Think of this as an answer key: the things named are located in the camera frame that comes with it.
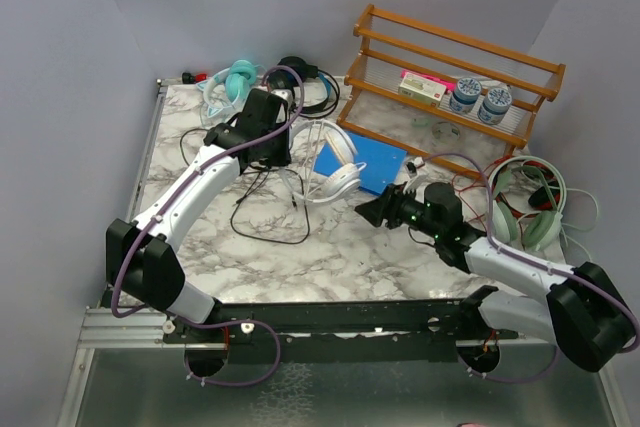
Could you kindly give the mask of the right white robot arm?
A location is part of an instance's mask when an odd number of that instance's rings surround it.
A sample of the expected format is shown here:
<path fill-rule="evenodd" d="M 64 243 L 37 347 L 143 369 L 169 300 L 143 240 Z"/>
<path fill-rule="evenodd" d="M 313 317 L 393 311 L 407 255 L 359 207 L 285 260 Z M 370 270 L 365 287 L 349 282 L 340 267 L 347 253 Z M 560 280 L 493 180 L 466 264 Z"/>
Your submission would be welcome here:
<path fill-rule="evenodd" d="M 464 220 L 461 200 L 447 183 L 427 185 L 422 200 L 391 184 L 355 210 L 374 227 L 417 230 L 432 238 L 448 266 L 512 288 L 484 286 L 461 302 L 459 325 L 469 337 L 525 334 L 556 346 L 587 372 L 639 347 L 639 322 L 599 265 L 549 262 L 498 242 Z"/>

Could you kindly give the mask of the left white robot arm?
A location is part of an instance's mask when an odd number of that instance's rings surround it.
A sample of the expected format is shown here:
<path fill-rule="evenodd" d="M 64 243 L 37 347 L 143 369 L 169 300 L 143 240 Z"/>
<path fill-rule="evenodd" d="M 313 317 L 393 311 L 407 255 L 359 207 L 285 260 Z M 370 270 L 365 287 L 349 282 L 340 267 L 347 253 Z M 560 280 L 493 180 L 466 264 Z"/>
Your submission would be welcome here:
<path fill-rule="evenodd" d="M 250 164 L 289 162 L 292 103 L 287 90 L 252 89 L 241 112 L 207 131 L 194 160 L 158 200 L 133 220 L 110 224 L 106 280 L 113 288 L 113 308 L 127 293 L 186 319 L 186 329 L 199 341 L 218 335 L 218 302 L 187 281 L 177 252 L 204 210 Z"/>

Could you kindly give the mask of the white over-ear headphones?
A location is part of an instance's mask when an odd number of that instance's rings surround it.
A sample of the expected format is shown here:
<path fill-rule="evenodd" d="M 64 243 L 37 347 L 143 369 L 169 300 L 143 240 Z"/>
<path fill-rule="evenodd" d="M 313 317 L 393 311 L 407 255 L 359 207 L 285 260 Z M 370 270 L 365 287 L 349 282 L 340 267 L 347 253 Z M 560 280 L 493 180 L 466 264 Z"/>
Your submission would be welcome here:
<path fill-rule="evenodd" d="M 301 185 L 290 181 L 286 168 L 278 170 L 280 179 L 294 200 L 307 205 L 336 202 L 357 190 L 361 173 L 367 167 L 357 159 L 358 151 L 352 138 L 329 120 L 308 120 L 291 128 L 289 147 L 302 140 L 306 147 L 300 167 Z"/>

